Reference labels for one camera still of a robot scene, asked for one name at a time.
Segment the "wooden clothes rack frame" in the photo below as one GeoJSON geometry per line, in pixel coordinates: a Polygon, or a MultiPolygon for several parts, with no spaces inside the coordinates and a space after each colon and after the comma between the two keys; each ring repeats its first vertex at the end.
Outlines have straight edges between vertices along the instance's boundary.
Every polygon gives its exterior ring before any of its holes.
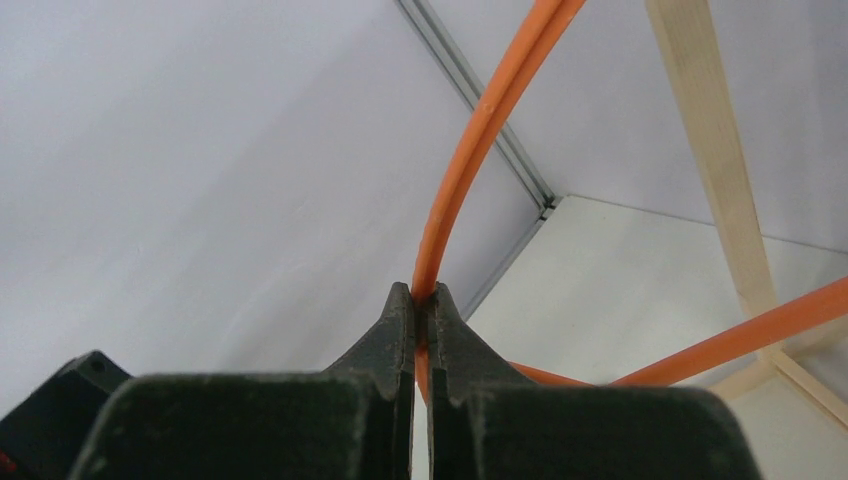
{"type": "Polygon", "coordinates": [[[649,20],[743,312],[778,305],[712,15],[705,1],[648,1],[649,20]]]}

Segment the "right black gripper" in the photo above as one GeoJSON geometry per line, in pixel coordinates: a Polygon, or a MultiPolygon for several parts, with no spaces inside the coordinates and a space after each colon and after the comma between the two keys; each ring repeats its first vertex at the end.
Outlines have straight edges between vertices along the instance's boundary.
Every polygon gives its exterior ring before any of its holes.
{"type": "Polygon", "coordinates": [[[1,419],[1,477],[67,478],[99,411],[131,378],[99,350],[59,368],[1,419]]]}

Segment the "left aluminium frame post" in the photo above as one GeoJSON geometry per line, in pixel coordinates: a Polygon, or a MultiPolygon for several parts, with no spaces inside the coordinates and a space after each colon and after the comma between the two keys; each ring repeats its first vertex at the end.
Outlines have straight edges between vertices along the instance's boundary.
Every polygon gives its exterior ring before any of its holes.
{"type": "MultiPolygon", "coordinates": [[[[483,82],[431,3],[420,0],[398,0],[396,5],[463,103],[470,110],[474,109],[483,94],[483,82]]],[[[464,320],[470,319],[561,201],[561,197],[556,195],[543,179],[531,156],[509,125],[502,127],[493,144],[493,150],[528,194],[536,207],[537,215],[505,258],[497,264],[494,272],[460,310],[464,320]]]]}

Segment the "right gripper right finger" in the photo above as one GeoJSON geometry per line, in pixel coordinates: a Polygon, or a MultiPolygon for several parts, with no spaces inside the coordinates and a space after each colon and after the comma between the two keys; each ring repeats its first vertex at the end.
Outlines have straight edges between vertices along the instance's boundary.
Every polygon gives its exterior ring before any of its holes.
{"type": "Polygon", "coordinates": [[[423,307],[434,479],[757,479],[731,410],[694,388],[549,386],[512,367],[438,284],[423,307]]]}

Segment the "orange plastic hanger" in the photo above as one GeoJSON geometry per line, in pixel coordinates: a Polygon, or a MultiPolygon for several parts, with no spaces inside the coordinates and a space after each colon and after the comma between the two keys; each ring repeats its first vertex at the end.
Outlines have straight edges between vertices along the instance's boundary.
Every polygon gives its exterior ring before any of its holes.
{"type": "MultiPolygon", "coordinates": [[[[445,172],[419,245],[411,293],[418,305],[436,289],[450,234],[491,145],[527,86],[578,14],[580,1],[537,1],[476,104],[445,172]]],[[[620,385],[671,385],[847,313],[840,279],[766,311],[674,355],[618,379],[620,385]]]]}

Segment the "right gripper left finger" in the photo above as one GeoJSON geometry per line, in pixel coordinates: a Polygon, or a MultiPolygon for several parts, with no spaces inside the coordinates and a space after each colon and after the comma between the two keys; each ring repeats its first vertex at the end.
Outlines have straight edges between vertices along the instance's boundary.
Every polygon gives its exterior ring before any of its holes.
{"type": "Polygon", "coordinates": [[[107,401],[74,479],[406,479],[414,305],[391,286],[373,326],[312,373],[146,375],[107,401]]]}

